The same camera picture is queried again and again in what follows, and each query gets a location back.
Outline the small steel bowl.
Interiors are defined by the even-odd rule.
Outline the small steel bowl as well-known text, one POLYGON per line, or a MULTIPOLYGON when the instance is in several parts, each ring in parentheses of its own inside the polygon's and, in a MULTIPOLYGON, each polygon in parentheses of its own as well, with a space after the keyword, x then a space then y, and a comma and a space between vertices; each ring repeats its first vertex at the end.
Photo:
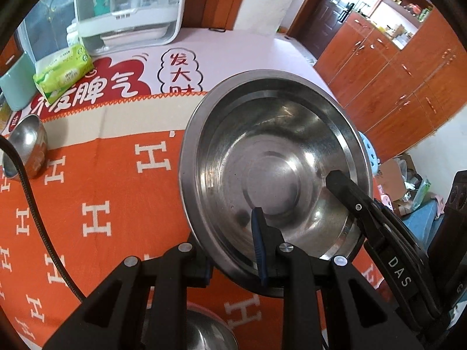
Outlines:
POLYGON ((8 141, 21 157, 29 179, 43 167, 48 151, 48 135, 37 115, 28 115, 12 131, 8 141))

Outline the white red-lettered sheet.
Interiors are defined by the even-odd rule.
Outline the white red-lettered sheet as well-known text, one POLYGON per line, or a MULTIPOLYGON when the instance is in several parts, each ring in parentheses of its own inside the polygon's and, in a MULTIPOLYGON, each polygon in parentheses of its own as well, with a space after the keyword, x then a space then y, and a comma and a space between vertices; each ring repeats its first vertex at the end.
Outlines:
POLYGON ((328 89, 293 40, 248 32, 184 29, 168 45, 114 52, 93 64, 53 105, 36 96, 13 113, 2 134, 29 114, 50 135, 79 141, 182 130, 206 93, 246 70, 284 70, 328 89))

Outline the wooden wardrobe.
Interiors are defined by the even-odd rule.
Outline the wooden wardrobe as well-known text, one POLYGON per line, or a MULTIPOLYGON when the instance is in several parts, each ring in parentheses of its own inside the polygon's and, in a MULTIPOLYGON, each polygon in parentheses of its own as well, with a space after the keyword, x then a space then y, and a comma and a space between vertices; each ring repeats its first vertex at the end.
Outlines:
POLYGON ((466 49, 438 10, 403 49, 352 13, 315 69, 381 161, 433 134, 466 105, 466 49))

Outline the dark wooden door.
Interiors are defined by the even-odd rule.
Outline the dark wooden door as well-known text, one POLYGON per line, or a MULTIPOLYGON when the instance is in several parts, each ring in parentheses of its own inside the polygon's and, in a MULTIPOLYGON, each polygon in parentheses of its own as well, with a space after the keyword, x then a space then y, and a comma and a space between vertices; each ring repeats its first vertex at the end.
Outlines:
POLYGON ((318 59, 359 0, 305 0, 287 35, 318 59))

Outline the mint green container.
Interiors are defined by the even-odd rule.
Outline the mint green container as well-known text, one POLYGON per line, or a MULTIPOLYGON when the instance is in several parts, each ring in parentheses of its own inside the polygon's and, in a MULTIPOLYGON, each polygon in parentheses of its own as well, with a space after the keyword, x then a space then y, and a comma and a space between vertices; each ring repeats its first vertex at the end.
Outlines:
POLYGON ((12 111, 26 108, 37 94, 33 76, 35 65, 29 55, 23 52, 19 59, 1 76, 1 91, 12 111))

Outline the blue sofa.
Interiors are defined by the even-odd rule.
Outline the blue sofa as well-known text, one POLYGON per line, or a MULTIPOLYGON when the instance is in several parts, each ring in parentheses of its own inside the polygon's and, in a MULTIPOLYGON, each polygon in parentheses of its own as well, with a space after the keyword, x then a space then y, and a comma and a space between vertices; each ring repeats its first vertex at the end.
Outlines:
POLYGON ((433 198, 423 203, 413 213, 403 216, 402 221, 427 250, 443 218, 444 203, 433 198))

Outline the orange H-pattern blanket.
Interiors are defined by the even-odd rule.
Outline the orange H-pattern blanket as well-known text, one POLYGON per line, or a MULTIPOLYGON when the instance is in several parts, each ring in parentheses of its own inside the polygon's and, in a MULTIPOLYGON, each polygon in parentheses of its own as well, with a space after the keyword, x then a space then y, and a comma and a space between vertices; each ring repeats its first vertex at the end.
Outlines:
MULTIPOLYGON (((40 116, 48 153, 32 181, 40 216, 72 279, 92 292, 125 257, 163 255, 186 240, 177 164, 201 93, 55 107, 36 98, 1 122, 40 116)), ((1 179, 1 308, 20 343, 40 349, 78 306, 41 241, 21 184, 1 179)))

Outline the medium steel bowl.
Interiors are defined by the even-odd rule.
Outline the medium steel bowl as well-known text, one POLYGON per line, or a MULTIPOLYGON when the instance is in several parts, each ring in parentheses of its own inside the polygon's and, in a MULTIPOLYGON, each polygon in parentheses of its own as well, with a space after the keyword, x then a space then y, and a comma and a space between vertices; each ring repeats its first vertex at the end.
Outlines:
POLYGON ((238 349, 226 323, 198 307, 157 303, 143 322, 144 349, 238 349))

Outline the white plastic storage box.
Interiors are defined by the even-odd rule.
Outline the white plastic storage box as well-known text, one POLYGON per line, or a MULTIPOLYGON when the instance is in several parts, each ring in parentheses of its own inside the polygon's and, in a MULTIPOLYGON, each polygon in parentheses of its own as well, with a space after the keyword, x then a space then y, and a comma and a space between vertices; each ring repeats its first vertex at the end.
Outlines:
POLYGON ((74 0, 78 37, 93 56, 166 45, 180 32, 185 0, 74 0))

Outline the large steel bowl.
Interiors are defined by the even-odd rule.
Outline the large steel bowl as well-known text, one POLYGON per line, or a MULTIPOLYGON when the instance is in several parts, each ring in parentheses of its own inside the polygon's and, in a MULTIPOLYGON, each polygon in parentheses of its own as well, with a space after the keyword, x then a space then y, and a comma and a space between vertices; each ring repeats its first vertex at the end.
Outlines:
POLYGON ((194 110, 179 162, 191 231, 217 268, 240 287, 279 298, 258 274, 251 214, 307 254, 353 259, 363 235, 327 189, 339 170, 364 193, 373 181, 363 140, 340 105, 305 78, 249 70, 217 84, 194 110))

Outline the green wet wipes pack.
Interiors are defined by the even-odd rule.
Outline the green wet wipes pack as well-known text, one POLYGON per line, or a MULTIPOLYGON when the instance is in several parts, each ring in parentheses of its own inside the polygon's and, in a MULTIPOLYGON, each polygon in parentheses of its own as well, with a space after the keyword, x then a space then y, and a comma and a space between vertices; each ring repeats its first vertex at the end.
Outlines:
POLYGON ((76 43, 40 59, 33 81, 48 104, 53 104, 93 68, 86 48, 76 43))

